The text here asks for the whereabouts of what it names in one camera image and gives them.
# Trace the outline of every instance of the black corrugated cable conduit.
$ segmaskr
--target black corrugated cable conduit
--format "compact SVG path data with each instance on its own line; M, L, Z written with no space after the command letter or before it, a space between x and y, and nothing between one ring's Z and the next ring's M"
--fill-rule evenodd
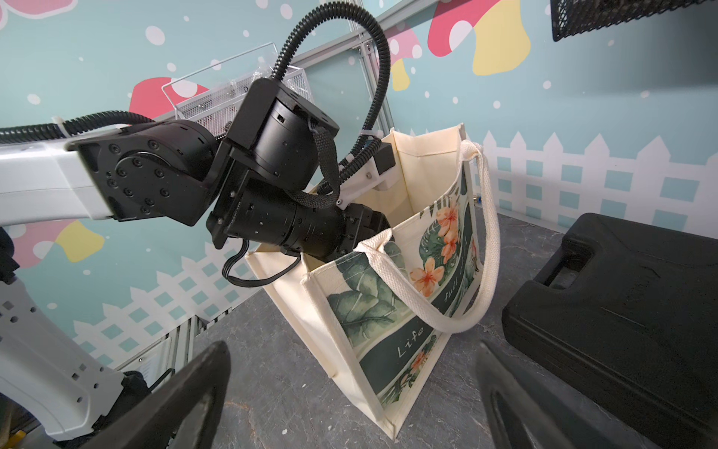
M136 125L154 121L140 114L127 111L106 111L77 117L64 122L65 130L70 136L100 129L110 125ZM13 126L0 128L0 144L21 144L39 140L64 139L66 136L57 124L46 123L29 126Z
M289 63L292 61L294 54L301 45L302 41L309 35L310 32L320 24L331 20L331 19L346 19L356 22L361 25L371 36L379 56L379 79L377 81L376 92L374 93L374 99L371 102L369 113L364 121L363 129L371 130L374 127L381 105L384 102L386 91L389 87L389 73L391 71L391 54L389 52L389 43L386 41L384 31L381 29L381 25L374 19L374 17L366 11L364 8L351 3L345 3L341 1L333 1L327 4L323 4L313 9L308 13L300 23L292 30L292 33L287 38L284 46L279 52L279 56L276 59L274 65L273 78L277 81L281 81L286 74L286 69L289 67ZM350 153L355 158L352 162L347 163L344 159L341 164L345 166L340 176L342 182L349 179L351 175L356 173L376 152L376 147L369 145L364 147L368 136L366 134L360 134L354 143L354 147ZM331 187L325 181L320 184L320 190L324 190L325 193L331 192Z

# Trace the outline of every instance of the mural wall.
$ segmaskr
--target mural wall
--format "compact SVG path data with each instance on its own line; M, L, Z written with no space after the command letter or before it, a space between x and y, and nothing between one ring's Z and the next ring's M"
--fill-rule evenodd
M0 126L45 123L111 109L155 117L172 105L160 88L252 47L281 47L319 0L0 0ZM323 24L308 50L349 31ZM273 60L258 61L259 65ZM177 83L173 101L242 75L230 65L206 83ZM338 55L307 71L315 103L340 125L337 150L351 148L369 108L358 56ZM118 223L63 220L10 226L17 275L45 314L102 363L118 366L191 315L209 320L250 297L220 270L238 249L210 245L200 219ZM250 277L237 264L236 275Z
M560 42L550 13L547 1L442 0L389 30L396 127L465 122L502 213L565 230L597 212L718 237L718 4Z

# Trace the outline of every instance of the bag handle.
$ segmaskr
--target bag handle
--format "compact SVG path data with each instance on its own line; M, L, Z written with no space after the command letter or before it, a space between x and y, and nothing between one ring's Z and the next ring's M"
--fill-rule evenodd
M391 288L398 298L416 313L426 324L439 332L458 333L469 330L483 318L489 308L491 298L496 289L498 278L499 255L501 250L498 217L494 206L491 179L489 177L488 160L481 152L481 146L464 140L460 147L460 164L477 157L479 178L482 186L482 205L484 223L486 225L486 257L481 285L476 300L469 310L461 316L447 317L441 314L399 271L389 255L384 252L384 245L391 238L391 229L380 232L371 239L360 242L354 251L365 253L369 264L376 274Z

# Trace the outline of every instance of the gray table surface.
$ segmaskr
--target gray table surface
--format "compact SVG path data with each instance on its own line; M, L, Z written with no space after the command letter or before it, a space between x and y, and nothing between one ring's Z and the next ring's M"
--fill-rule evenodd
M224 340L232 357L213 447L493 448L474 375L477 344L484 340L517 358L548 390L617 444L657 448L506 343L502 309L549 260L562 234L505 216L499 216L499 225L501 262L493 302L478 326L450 338L396 442L327 378L263 291L195 340L195 354Z

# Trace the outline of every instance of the cream canvas bag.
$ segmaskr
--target cream canvas bag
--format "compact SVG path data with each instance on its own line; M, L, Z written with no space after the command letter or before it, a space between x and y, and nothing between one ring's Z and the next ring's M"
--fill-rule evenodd
M491 183L481 146L465 139L463 125L417 137L392 131L384 141L403 178L355 202L383 212L392 228L328 264L303 254L264 289L346 397L396 438L451 333L486 312L500 245L487 189L482 266L469 163L477 161L481 185ZM259 279L294 261L265 244L246 258Z

